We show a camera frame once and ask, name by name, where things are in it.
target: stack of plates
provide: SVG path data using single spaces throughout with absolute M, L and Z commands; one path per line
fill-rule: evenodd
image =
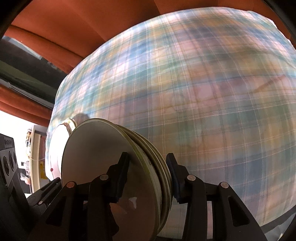
M 172 200 L 168 167 L 156 148 L 141 135 L 103 119 L 89 119 L 70 135 L 62 157 L 62 183 L 91 182 L 130 157 L 128 179 L 119 202 L 110 204 L 117 240 L 154 240 L 165 225 Z

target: white plate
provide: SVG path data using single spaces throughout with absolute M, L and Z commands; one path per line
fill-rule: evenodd
M 91 182 L 116 164 L 123 151 L 130 156 L 130 166 L 122 197 L 110 204 L 119 226 L 113 240 L 154 240 L 160 222 L 160 183 L 144 152 L 116 125 L 89 119 L 73 131 L 63 153 L 62 183 Z
M 61 177 L 62 157 L 65 145 L 72 131 L 75 129 L 76 123 L 74 120 L 67 118 L 62 124 L 54 130 L 49 144 L 49 161 L 53 169 L 52 175 L 54 178 Z

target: plate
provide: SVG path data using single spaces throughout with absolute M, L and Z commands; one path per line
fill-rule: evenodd
M 157 176 L 160 181 L 161 187 L 162 187 L 162 209 L 160 213 L 160 226 L 158 229 L 158 232 L 161 231 L 161 229 L 164 227 L 165 222 L 168 217 L 168 213 L 170 211 L 171 207 L 171 188 L 168 182 L 168 179 L 166 177 L 166 173 L 163 169 L 162 164 L 160 163 L 158 157 L 154 153 L 154 151 L 151 149 L 151 147 L 147 144 L 149 142 L 148 140 L 144 140 L 142 136 L 137 134 L 134 131 L 131 131 L 123 126 L 119 126 L 131 139 L 134 141 L 137 145 L 140 146 L 140 148 L 145 152 L 145 154 L 148 156 L 149 160 L 151 160 L 154 168 L 157 170 Z
M 69 136 L 76 127 L 76 122 L 70 118 L 63 121 L 54 130 L 49 144 L 49 161 L 53 178 L 61 177 L 62 157 Z
M 143 137 L 142 135 L 140 135 L 140 134 L 138 134 L 138 133 L 136 133 L 138 136 L 140 136 L 150 147 L 151 147 L 151 149 L 153 150 L 153 152 L 155 153 L 155 155 L 158 157 L 158 160 L 159 160 L 159 162 L 161 163 L 161 165 L 162 165 L 162 167 L 163 167 L 163 170 L 165 171 L 165 175 L 166 175 L 166 177 L 167 177 L 167 179 L 168 179 L 168 182 L 169 182 L 169 186 L 170 186 L 170 190 L 171 190 L 171 192 L 172 192 L 172 185 L 173 185 L 173 181 L 172 181 L 172 176 L 171 176 L 171 174 L 170 174 L 170 171 L 169 171 L 169 169 L 168 169 L 168 166 L 167 166 L 167 164 L 166 164 L 166 162 L 165 162 L 165 160 L 163 159 L 163 157 L 162 157 L 162 155 L 160 154 L 160 152 L 156 149 L 156 147 L 150 142 L 150 141 L 148 141 L 145 137 Z M 171 206 L 171 204 L 172 204 L 172 198 L 173 198 L 173 196 L 172 196 L 172 194 L 171 194 L 171 201 L 170 201 L 170 206 Z
M 160 223 L 161 186 L 149 159 L 119 127 L 103 119 L 82 122 L 70 135 L 62 158 L 62 184 L 91 182 L 130 156 L 128 178 L 117 204 L 110 204 L 119 232 L 114 241 L 154 240 Z

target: label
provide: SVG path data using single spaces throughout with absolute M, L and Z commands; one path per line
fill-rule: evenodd
M 4 138 L 4 147 L 5 149 L 12 148 L 12 140 Z

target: plaid blanket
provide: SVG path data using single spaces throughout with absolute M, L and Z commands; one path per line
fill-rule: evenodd
M 296 205 L 296 51 L 273 22 L 223 7 L 140 23 L 85 58 L 59 87 L 48 147 L 67 117 L 104 118 L 173 152 L 203 181 L 228 182 L 260 225 Z M 182 236 L 186 205 L 160 235 Z

